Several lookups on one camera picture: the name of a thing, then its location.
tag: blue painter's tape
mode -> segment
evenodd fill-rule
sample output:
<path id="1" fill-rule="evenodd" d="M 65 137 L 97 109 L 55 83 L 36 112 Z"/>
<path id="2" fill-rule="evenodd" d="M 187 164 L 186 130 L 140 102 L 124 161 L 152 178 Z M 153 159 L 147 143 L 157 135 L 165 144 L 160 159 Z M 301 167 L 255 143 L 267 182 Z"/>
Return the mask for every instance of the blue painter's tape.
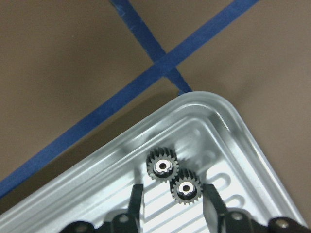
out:
<path id="1" fill-rule="evenodd" d="M 164 49 L 152 35 L 151 31 L 135 11 L 131 3 L 128 0 L 110 1 L 114 4 L 120 17 L 139 41 L 141 46 L 146 50 L 153 62 L 156 62 L 163 57 L 166 54 Z M 182 92 L 186 93 L 191 91 L 191 88 L 176 68 L 169 71 L 166 74 L 166 77 Z"/>
<path id="2" fill-rule="evenodd" d="M 258 0 L 235 0 L 219 14 L 195 31 L 168 54 L 164 55 L 153 66 L 130 82 L 121 91 L 111 97 L 68 131 L 47 145 L 33 158 L 15 170 L 0 182 L 0 198 L 16 186 L 43 168 L 52 159 L 60 155 L 91 130 L 108 119 L 154 82 L 174 69 L 179 63 L 194 53 L 228 24 L 248 10 Z"/>

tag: pinion gear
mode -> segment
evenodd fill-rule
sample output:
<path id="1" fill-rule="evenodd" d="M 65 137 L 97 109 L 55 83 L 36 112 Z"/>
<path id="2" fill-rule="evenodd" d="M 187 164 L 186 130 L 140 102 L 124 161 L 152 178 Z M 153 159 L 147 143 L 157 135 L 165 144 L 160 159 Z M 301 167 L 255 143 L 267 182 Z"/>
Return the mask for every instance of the pinion gear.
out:
<path id="1" fill-rule="evenodd" d="M 166 147 L 152 150 L 146 164 L 148 175 L 160 182 L 171 181 L 179 172 L 176 154 Z"/>
<path id="2" fill-rule="evenodd" d="M 202 186 L 197 175 L 190 170 L 182 169 L 170 182 L 172 197 L 179 203 L 195 202 L 202 195 Z"/>

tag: metal tray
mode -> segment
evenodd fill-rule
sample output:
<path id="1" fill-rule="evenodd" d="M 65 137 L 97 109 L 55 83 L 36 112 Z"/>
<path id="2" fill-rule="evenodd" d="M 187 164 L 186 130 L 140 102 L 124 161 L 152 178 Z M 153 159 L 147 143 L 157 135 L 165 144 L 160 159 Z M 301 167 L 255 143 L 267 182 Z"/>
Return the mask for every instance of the metal tray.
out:
<path id="1" fill-rule="evenodd" d="M 235 108 L 222 97 L 191 92 L 172 100 L 0 216 L 1 233 L 56 233 L 73 221 L 96 228 L 126 208 L 144 184 L 143 232 L 208 232 L 202 198 L 174 202 L 168 183 L 146 172 L 148 151 L 175 150 L 181 166 L 213 183 L 228 207 L 263 225 L 276 216 L 306 225 Z"/>

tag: gear bore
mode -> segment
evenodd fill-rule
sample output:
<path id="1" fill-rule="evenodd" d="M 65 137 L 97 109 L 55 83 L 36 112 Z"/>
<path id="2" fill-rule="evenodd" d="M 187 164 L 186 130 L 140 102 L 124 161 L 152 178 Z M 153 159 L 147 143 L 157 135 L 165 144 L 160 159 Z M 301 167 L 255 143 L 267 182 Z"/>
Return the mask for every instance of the gear bore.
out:
<path id="1" fill-rule="evenodd" d="M 148 175 L 156 181 L 171 181 L 179 172 L 176 154 L 169 148 L 157 148 L 147 158 Z"/>
<path id="2" fill-rule="evenodd" d="M 172 197 L 179 203 L 195 202 L 201 197 L 202 186 L 197 175 L 190 170 L 182 169 L 170 182 Z"/>

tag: brown floor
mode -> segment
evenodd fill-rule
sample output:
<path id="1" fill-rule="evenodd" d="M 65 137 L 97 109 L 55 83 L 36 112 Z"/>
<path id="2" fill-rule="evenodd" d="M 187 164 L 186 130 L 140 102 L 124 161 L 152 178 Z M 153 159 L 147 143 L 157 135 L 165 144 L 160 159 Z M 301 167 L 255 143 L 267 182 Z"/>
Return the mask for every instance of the brown floor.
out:
<path id="1" fill-rule="evenodd" d="M 229 0 L 132 3 L 166 51 Z M 0 2 L 0 180 L 151 64 L 108 1 Z M 311 225 L 311 1 L 263 0 L 178 66 L 240 112 Z M 163 79 L 0 200 L 8 209 L 167 103 Z"/>

